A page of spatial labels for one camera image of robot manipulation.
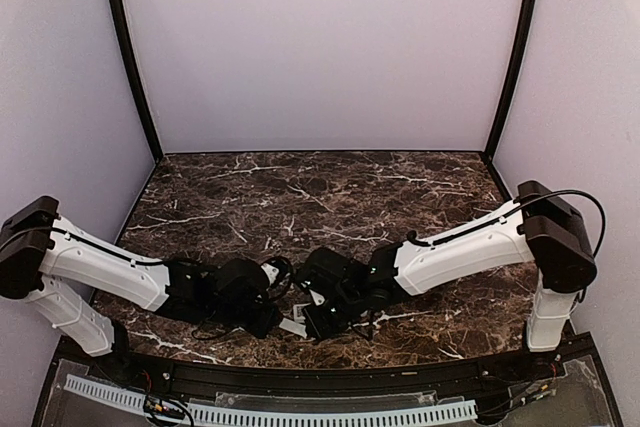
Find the white remote control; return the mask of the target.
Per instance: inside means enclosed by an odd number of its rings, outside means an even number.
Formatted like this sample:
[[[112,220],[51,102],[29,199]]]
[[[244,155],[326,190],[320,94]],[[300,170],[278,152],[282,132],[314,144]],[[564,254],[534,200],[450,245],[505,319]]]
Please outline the white remote control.
[[[308,335],[306,332],[305,317],[303,315],[304,307],[306,307],[306,304],[294,304],[292,307],[293,318],[283,317],[279,328],[303,339],[307,339]]]

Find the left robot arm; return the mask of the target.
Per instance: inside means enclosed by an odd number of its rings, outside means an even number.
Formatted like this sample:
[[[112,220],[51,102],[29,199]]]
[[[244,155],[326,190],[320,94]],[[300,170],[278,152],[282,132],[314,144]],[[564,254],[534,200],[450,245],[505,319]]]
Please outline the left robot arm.
[[[123,298],[155,315],[200,325],[240,327],[263,338],[281,320],[271,288],[290,273],[282,257],[236,258],[220,267],[181,258],[155,259],[96,238],[42,196],[1,226],[1,295],[30,304],[120,383],[141,374],[125,328],[96,312],[70,281]]]

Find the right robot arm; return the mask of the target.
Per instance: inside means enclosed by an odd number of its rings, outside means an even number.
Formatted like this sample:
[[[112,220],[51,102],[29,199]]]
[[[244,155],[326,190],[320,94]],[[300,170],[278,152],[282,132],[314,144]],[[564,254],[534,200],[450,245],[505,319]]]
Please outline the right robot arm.
[[[597,276],[601,241],[591,241],[581,212],[569,196],[531,180],[494,211],[427,238],[410,231],[402,242],[373,251],[368,262],[321,247],[296,273],[295,283],[312,301],[302,309],[305,333],[333,338],[365,314],[380,312],[435,287],[489,269],[532,262],[538,281],[525,326],[525,347],[510,360],[521,381],[534,379],[561,341],[575,303]]]

